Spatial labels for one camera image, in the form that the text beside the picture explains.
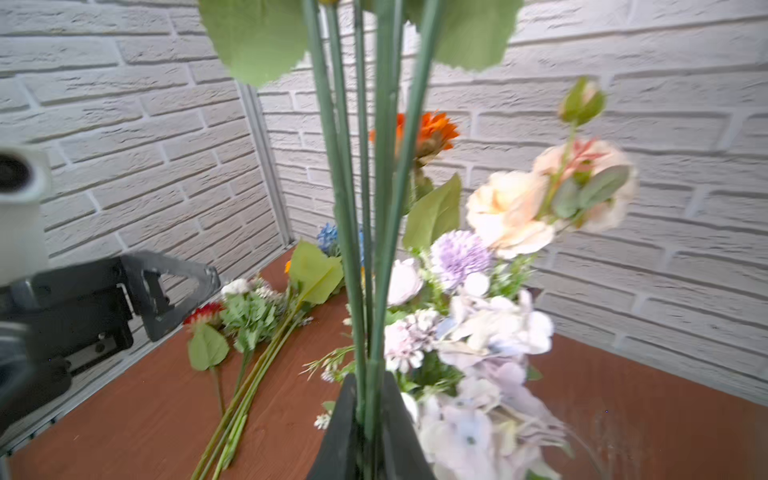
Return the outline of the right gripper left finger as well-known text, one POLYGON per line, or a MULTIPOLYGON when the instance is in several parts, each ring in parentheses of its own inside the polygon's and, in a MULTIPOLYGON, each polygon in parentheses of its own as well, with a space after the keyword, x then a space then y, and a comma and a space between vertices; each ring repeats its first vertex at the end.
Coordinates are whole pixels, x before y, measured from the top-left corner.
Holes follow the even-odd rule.
POLYGON ((307 480, 358 478, 356 396, 356 377, 349 374, 342 383, 330 423, 307 480))

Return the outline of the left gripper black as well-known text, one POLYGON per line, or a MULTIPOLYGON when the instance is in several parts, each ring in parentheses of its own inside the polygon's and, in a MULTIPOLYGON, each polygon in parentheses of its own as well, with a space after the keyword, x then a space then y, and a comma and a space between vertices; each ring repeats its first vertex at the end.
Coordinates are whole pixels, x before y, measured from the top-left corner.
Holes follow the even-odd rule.
POLYGON ((75 376, 169 335, 217 293, 212 266, 138 251, 43 271, 1 289, 1 428, 65 394, 75 376))

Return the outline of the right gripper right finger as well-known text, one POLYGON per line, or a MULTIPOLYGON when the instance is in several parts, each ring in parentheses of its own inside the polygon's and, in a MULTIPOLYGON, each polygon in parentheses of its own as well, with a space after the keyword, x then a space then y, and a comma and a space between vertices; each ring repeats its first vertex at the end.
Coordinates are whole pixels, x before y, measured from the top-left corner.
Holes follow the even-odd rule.
POLYGON ((395 377, 387 372, 381 391, 381 473, 389 480, 434 480, 395 377))

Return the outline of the white lilac flower bouquet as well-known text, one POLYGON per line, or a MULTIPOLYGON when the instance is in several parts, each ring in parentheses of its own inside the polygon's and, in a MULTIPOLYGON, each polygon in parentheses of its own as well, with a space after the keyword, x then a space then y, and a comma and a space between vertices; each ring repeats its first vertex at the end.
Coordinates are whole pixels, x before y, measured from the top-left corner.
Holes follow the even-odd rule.
MULTIPOLYGON (((531 357, 549 352, 554 334, 524 287, 538 252, 501 259, 454 230, 392 267, 383 377, 395 377, 435 479, 557 477, 544 451, 568 450, 567 430, 527 386, 531 357)), ((306 369, 342 386, 356 377, 354 352, 306 369)), ((357 479, 384 479, 381 420, 374 441, 357 424, 356 459, 357 479)))

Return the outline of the blue hydrangea flower stem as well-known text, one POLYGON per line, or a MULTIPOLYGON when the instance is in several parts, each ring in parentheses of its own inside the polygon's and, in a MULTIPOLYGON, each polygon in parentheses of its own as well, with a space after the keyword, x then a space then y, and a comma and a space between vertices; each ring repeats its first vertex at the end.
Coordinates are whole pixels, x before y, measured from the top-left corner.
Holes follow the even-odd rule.
MULTIPOLYGON (((317 235, 317 246, 328 257, 342 258, 342 251, 339 242, 338 228, 335 224, 326 223, 317 235)), ((359 264, 364 266, 364 232, 362 228, 358 230, 358 251, 359 264)))

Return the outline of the orange gerbera flower stem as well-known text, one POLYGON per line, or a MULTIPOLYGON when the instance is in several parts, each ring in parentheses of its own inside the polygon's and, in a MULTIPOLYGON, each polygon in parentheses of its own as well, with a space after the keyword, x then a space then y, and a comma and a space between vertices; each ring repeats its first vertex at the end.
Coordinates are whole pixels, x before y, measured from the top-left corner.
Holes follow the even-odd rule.
POLYGON ((437 187, 425 173, 425 167, 438 154, 453 148, 458 136, 456 125, 446 114, 423 114, 408 180, 402 184, 392 180, 390 191, 383 196, 377 189, 362 196, 373 203, 374 223, 383 225, 374 228, 373 245, 378 255, 395 251, 394 226, 400 219, 405 222, 402 245, 409 250, 426 250, 439 237, 459 228, 461 179, 453 176, 445 186, 437 187))

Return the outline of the peach rose flower stem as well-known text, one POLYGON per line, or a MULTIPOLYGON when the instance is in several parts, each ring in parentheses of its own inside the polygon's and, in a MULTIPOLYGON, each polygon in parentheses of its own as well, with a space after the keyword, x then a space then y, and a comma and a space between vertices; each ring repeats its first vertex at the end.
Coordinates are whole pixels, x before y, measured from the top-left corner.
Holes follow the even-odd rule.
POLYGON ((569 231, 601 233, 620 225, 637 186, 637 169, 616 145, 581 138, 604 110, 605 93, 582 77, 564 97, 560 146, 538 155, 528 172, 496 172, 468 198, 466 219, 497 257, 532 255, 569 231))

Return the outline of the dusty blue flower stem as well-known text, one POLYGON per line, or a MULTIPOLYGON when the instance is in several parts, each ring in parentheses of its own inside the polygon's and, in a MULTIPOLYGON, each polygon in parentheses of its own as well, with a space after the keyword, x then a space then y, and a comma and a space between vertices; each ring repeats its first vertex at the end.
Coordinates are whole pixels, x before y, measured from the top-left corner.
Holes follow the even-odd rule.
POLYGON ((497 65, 518 1, 356 1, 342 41, 339 1, 203 1, 229 73, 254 87, 311 64, 334 191, 355 347, 356 422, 380 429, 385 303, 409 171, 434 63, 497 65))

